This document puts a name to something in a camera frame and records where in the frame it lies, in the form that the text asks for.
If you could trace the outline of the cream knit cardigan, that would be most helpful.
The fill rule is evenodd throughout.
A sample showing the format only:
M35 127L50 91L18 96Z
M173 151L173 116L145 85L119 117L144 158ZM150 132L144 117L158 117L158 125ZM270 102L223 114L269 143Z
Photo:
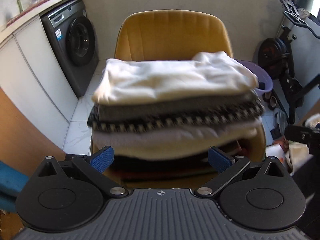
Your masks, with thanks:
M197 96L245 94L258 78L224 51L189 61L108 59L92 101L107 106L144 105Z

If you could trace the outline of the wooden basket of clothes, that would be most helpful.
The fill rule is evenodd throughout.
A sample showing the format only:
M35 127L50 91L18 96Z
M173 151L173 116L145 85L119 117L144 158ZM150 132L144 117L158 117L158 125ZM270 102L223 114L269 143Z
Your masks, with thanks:
M114 57L121 61L189 61L196 54L224 51L233 58L227 29L215 16L186 10L153 10L129 16L121 25ZM252 161L261 161L265 148L263 125L251 139L238 139L222 146ZM195 187L214 174L208 150L170 160L144 160L114 154L106 171L120 185L134 187Z

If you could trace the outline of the pale folded garment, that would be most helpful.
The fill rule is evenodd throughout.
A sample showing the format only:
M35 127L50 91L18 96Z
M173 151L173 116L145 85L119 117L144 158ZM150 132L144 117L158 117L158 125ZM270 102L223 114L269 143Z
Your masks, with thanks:
M144 160L170 160L206 152L238 139L251 139L262 127L261 119L220 127L182 126L146 133L92 132L93 144L111 146L115 155Z

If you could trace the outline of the brown sandals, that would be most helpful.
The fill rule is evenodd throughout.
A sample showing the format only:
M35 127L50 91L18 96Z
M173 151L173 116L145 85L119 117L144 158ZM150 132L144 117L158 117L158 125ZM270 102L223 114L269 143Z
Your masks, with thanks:
M277 99L272 91L263 94L263 100L268 104L270 110L274 110L277 106Z

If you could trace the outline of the grey folded sweater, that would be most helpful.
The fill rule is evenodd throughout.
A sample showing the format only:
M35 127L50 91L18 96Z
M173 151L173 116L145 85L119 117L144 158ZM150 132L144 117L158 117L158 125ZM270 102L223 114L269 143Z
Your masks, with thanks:
M255 104L257 100L259 96L251 90L239 95L200 96L146 105L107 106L95 103L94 109L100 121L123 121L180 112L220 110L226 107Z

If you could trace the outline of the black white patterned knit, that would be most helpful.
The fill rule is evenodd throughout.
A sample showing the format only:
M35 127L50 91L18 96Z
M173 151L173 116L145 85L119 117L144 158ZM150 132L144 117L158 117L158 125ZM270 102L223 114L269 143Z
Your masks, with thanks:
M240 104L184 111L178 113L151 115L121 121L102 121L98 118L98 108L94 106L87 120L87 125L94 131L107 133L145 133L163 128L188 126L222 126L252 121L261 116L265 107L260 99Z

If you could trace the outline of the purple plastic basin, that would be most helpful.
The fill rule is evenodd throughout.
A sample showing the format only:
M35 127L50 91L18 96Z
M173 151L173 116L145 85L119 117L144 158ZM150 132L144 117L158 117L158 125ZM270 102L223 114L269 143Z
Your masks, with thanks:
M263 68L250 61L237 61L249 69L258 78L258 87L255 91L259 96L272 91L273 81Z

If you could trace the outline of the exercise bike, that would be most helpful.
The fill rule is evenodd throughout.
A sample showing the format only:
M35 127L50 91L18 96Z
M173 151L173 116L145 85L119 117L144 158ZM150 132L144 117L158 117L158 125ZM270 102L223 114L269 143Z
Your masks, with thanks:
M302 107L304 96L313 88L319 87L319 75L316 75L304 87L295 78L295 65L291 43L297 38L292 35L291 29L281 26L283 32L279 37L267 38L258 50L258 65L265 70L273 80L278 80L285 99L289 104L287 122L292 125L296 119L296 109Z

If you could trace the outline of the white cabinet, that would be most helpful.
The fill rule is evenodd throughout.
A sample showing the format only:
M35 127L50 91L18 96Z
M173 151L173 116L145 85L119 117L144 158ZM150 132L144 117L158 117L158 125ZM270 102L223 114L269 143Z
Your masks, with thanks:
M1 42L1 89L46 138L63 148L78 99L38 16Z

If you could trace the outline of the grey washing machine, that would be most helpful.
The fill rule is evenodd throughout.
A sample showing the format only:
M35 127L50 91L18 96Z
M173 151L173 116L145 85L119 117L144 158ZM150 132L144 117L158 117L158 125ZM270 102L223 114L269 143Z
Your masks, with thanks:
M70 0L41 16L55 57L77 98L84 96L98 65L97 42L83 0Z

